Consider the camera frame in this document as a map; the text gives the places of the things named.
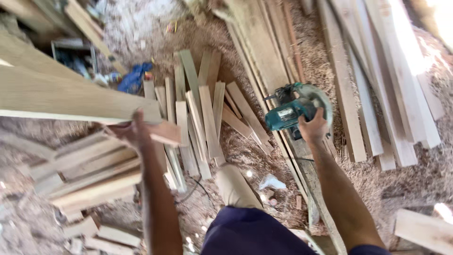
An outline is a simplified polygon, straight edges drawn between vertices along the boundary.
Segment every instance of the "dirt floor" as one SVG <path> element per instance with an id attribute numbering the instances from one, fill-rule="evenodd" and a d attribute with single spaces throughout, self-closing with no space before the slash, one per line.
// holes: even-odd
<path id="1" fill-rule="evenodd" d="M 203 51 L 220 51 L 222 62 L 219 80 L 227 83 L 236 81 L 264 126 L 264 115 L 221 20 L 208 15 L 205 21 L 195 21 L 181 0 L 102 1 L 106 4 L 104 41 L 112 52 L 118 54 L 123 65 L 131 67 L 154 58 L 155 83 L 163 86 L 165 77 L 173 77 L 174 51 L 190 49 L 197 67 Z M 399 238 L 392 235 L 397 209 L 409 208 L 431 215 L 435 203 L 453 204 L 453 56 L 429 33 L 414 27 L 425 54 L 433 91 L 441 99 L 446 111 L 446 116 L 437 122 L 443 143 L 431 150 L 415 146 L 419 165 L 414 167 L 380 172 L 375 167 L 374 159 L 351 163 L 343 149 L 345 141 L 335 96 L 334 75 L 330 69 L 318 12 L 315 10 L 311 15 L 304 16 L 300 1 L 290 2 L 307 80 L 323 88 L 334 106 L 334 137 L 335 146 L 342 155 L 340 165 L 373 215 L 386 245 L 391 249 L 401 248 Z M 166 33 L 166 26 L 171 20 L 178 20 L 175 34 Z M 103 56 L 99 57 L 99 62 L 102 73 L 113 71 Z M 98 126 L 86 122 L 3 117 L 0 118 L 0 127 L 57 148 L 86 136 Z M 265 206 L 266 211 L 287 227 L 306 228 L 307 207 L 303 204 L 302 210 L 295 209 L 299 192 L 273 137 L 270 142 L 276 149 L 266 156 L 251 138 L 243 139 L 224 123 L 221 134 L 226 160 L 239 164 L 243 173 L 251 170 L 253 176 L 248 181 L 255 189 L 268 173 L 277 176 L 288 187 L 276 191 L 279 203 L 275 208 Z M 31 180 L 23 177 L 18 170 L 21 164 L 37 161 L 39 159 L 36 157 L 0 144 L 0 181 L 6 186 L 0 190 L 0 254 L 67 253 L 61 227 L 54 220 L 54 208 L 34 194 Z M 213 174 L 216 172 L 213 164 L 211 171 Z M 188 192 L 175 194 L 175 200 L 183 237 L 191 237 L 196 249 L 199 249 L 204 238 L 202 226 L 208 226 L 215 218 L 222 201 L 213 179 L 200 181 L 205 192 L 196 186 L 195 180 L 188 175 L 185 177 Z M 195 191 L 187 198 L 193 188 L 196 188 Z M 93 210 L 106 223 L 141 229 L 140 211 L 130 202 L 115 201 Z M 321 225 L 311 231 L 314 235 L 326 233 Z"/>

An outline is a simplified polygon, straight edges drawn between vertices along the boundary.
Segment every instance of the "hand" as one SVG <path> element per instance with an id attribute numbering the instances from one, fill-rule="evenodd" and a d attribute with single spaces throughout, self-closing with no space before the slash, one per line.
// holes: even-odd
<path id="1" fill-rule="evenodd" d="M 132 121 L 107 127 L 117 138 L 126 140 L 136 149 L 152 144 L 147 124 L 143 121 L 143 109 L 141 108 L 134 112 Z"/>
<path id="2" fill-rule="evenodd" d="M 321 142 L 328 132 L 327 120 L 323 118 L 324 108 L 318 107 L 314 118 L 305 122 L 305 116 L 299 116 L 299 130 L 302 138 L 309 144 Z"/>

